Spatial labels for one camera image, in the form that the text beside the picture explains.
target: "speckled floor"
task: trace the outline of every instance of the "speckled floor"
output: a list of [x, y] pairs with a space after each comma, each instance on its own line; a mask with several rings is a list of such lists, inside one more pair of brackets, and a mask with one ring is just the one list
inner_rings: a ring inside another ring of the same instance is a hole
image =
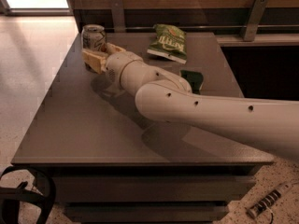
[[[0, 16], [0, 172], [10, 164], [77, 33], [72, 17]], [[17, 179], [20, 176], [11, 176], [1, 185], [13, 186]], [[215, 223], [270, 223], [270, 211], [252, 220], [246, 209], [278, 184], [292, 180], [299, 180], [299, 164], [276, 158], [258, 172], [256, 186], [241, 201], [231, 202], [230, 213]], [[299, 223], [298, 205], [296, 185], [272, 207], [273, 223]], [[63, 211], [56, 204], [47, 223], [71, 223]], [[34, 223], [36, 214], [36, 208], [23, 205], [20, 223]]]

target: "table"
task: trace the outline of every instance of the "table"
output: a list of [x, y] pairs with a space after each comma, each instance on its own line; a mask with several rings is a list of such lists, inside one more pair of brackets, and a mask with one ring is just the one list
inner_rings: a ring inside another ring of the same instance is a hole
[[[149, 55], [150, 33], [107, 34], [156, 65], [201, 72], [201, 93], [243, 97], [212, 33], [188, 33], [186, 64]], [[80, 35], [23, 138], [13, 165], [49, 174], [56, 202], [81, 223], [198, 223], [221, 219], [273, 156], [203, 130], [142, 117], [134, 97], [86, 70]]]

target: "dark green object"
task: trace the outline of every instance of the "dark green object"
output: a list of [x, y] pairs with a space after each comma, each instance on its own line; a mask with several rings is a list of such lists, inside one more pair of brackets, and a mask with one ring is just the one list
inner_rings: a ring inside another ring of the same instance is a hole
[[180, 75], [188, 81], [192, 87], [192, 93], [200, 94], [204, 82], [204, 76], [200, 72], [181, 70]]

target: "white floor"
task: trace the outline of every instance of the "white floor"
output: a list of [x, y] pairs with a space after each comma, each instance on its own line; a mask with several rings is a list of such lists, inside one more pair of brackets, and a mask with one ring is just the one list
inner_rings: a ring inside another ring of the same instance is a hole
[[[72, 17], [0, 16], [0, 172], [10, 165], [77, 34]], [[257, 185], [240, 202], [231, 202], [230, 213], [215, 223], [269, 223], [269, 211], [255, 221], [247, 217], [246, 208], [276, 185], [299, 180], [299, 165], [276, 158], [275, 164], [258, 172], [256, 180]], [[17, 181], [20, 181], [19, 176], [4, 182], [14, 185]], [[272, 207], [273, 223], [299, 223], [298, 206], [299, 185]], [[20, 223], [33, 223], [32, 213], [36, 212], [34, 208], [24, 206]], [[55, 205], [48, 223], [71, 223], [62, 212], [63, 208]]]

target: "white robotic arm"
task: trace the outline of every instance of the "white robotic arm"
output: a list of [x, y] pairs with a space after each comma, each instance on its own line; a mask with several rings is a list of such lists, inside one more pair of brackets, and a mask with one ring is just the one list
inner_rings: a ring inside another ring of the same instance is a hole
[[106, 74], [148, 119], [187, 123], [299, 161], [299, 102], [192, 94], [187, 80], [128, 51], [108, 57]]

